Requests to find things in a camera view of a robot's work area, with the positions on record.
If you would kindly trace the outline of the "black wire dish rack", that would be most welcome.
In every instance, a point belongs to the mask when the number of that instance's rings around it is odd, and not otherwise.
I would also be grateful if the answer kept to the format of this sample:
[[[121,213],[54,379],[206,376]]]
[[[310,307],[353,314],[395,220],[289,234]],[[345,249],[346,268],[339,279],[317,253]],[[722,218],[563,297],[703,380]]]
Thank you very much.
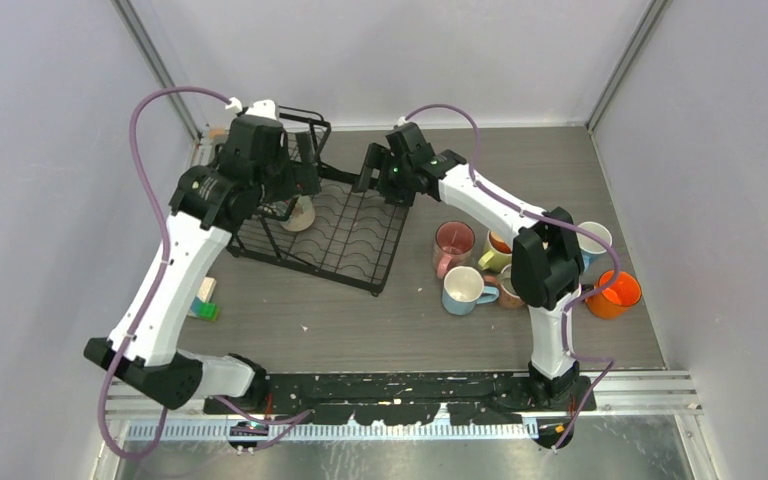
[[[304,231],[283,229],[297,199],[263,205],[245,221],[227,246],[235,258],[249,258],[362,289],[383,292],[408,218],[409,208],[387,204],[374,189],[353,193],[356,173],[327,164],[322,151],[331,125],[314,111],[279,107],[290,134],[290,157],[299,160],[295,134],[309,132],[321,191],[311,196],[316,219]]]

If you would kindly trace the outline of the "large pink mug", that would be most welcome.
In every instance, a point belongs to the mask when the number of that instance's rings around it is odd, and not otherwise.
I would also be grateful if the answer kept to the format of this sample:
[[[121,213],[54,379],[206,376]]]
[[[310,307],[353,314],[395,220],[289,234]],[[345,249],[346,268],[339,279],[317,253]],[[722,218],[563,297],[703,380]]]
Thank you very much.
[[[454,267],[464,265],[475,246],[473,229],[460,221],[441,224],[435,232],[432,265],[438,279],[443,279]]]

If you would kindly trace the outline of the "light blue cup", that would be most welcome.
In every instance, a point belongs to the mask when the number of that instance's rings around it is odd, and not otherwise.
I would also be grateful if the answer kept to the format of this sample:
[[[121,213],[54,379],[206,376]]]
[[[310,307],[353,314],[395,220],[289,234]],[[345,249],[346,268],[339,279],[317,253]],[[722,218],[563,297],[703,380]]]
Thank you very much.
[[[482,274],[473,267],[457,266],[443,279],[442,305],[451,315],[465,316],[477,305],[495,302],[500,290],[485,283]]]

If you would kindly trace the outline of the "light green mug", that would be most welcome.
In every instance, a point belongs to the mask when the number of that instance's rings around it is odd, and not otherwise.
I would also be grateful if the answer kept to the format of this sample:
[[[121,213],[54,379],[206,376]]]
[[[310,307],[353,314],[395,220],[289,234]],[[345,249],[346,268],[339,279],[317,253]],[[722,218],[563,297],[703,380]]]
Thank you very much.
[[[480,270],[499,273],[505,266],[512,262],[512,253],[506,255],[495,250],[488,240],[488,232],[485,239],[484,250],[477,261],[477,265]]]

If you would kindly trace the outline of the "small pink cup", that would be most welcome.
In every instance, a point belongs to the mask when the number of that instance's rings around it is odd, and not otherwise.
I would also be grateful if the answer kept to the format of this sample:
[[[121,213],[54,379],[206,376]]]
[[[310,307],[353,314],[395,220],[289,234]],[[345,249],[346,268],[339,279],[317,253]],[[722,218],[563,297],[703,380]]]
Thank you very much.
[[[502,308],[506,308],[506,309],[517,309],[517,308],[523,307],[523,306],[525,305],[525,303],[524,303],[524,301],[523,301],[523,300],[522,300],[522,299],[521,299],[521,298],[520,298],[520,297],[517,295],[517,293],[516,293],[516,295],[509,295],[509,294],[507,294],[506,292],[504,292],[503,290],[500,290],[500,289],[498,288],[498,285],[497,285],[497,283],[496,283],[496,279],[495,279],[495,277],[496,277],[498,274],[495,274],[495,275],[485,275],[485,276],[484,276],[484,280],[485,280],[485,283],[486,283],[486,284],[488,284],[488,285],[490,285],[490,286],[494,286],[494,287],[496,287],[496,288],[499,290],[499,297],[498,297],[498,303],[499,303],[499,305],[500,305]]]

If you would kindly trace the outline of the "blue floral mug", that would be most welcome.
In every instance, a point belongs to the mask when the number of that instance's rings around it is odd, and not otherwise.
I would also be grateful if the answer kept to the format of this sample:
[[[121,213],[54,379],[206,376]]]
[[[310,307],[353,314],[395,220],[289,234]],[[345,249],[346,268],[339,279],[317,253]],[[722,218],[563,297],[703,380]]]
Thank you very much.
[[[580,229],[577,239],[583,260],[583,272],[586,272],[595,260],[607,252],[607,246],[612,246],[613,237],[611,232],[598,222],[585,221],[577,227]]]

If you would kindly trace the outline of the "orange cup tier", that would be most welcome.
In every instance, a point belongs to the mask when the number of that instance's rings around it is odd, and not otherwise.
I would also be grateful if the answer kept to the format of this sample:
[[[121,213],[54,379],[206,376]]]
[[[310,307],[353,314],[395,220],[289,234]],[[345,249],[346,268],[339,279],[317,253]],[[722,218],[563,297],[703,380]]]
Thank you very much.
[[[618,318],[642,299],[642,289],[637,279],[621,271],[619,278],[610,287],[585,300],[588,310],[597,318],[611,320]]]
[[[488,232],[488,240],[492,247],[499,251],[502,254],[511,254],[512,250],[511,248],[505,243],[505,241],[495,232],[489,231]]]

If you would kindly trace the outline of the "orange cup top tier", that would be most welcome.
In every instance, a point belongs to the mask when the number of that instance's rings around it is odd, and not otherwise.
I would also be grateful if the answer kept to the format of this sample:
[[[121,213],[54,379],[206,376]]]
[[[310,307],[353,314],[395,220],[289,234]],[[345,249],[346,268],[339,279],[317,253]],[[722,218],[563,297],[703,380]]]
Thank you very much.
[[[505,241],[495,232],[489,231],[488,232],[488,240],[492,247],[499,251],[502,254],[511,254],[512,250],[511,248],[505,243]]]

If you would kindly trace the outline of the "beige mug top tier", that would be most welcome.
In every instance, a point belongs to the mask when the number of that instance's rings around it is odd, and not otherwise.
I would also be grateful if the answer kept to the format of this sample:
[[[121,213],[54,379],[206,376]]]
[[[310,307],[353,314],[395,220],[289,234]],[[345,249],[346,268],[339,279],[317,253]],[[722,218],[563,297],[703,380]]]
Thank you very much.
[[[515,289],[512,283],[512,265],[507,265],[496,277],[496,283],[500,290],[503,290],[509,295],[516,295]]]

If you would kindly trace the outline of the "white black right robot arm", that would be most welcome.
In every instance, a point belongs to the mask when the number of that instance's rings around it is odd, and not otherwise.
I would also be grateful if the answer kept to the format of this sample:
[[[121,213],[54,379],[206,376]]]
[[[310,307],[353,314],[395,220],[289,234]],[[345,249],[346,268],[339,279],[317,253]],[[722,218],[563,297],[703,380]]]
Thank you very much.
[[[365,152],[356,192],[378,191],[390,204],[411,205],[427,195],[472,217],[512,251],[511,281],[528,306],[533,348],[526,391],[544,410],[556,410],[580,380],[570,349],[570,310],[580,295],[584,262],[571,217],[542,210],[497,189],[462,155],[436,152],[419,126],[404,122]]]

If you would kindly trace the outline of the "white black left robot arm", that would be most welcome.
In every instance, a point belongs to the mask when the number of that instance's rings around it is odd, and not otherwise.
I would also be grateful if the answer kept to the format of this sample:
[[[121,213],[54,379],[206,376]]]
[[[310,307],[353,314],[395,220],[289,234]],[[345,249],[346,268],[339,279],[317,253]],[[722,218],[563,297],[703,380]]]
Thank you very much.
[[[267,398],[262,368],[239,355],[183,351],[179,336],[209,268],[243,222],[318,190],[315,157],[291,157],[278,105],[241,109],[215,158],[180,177],[140,288],[110,334],[88,340],[85,358],[169,410],[219,395],[244,414],[258,412]]]

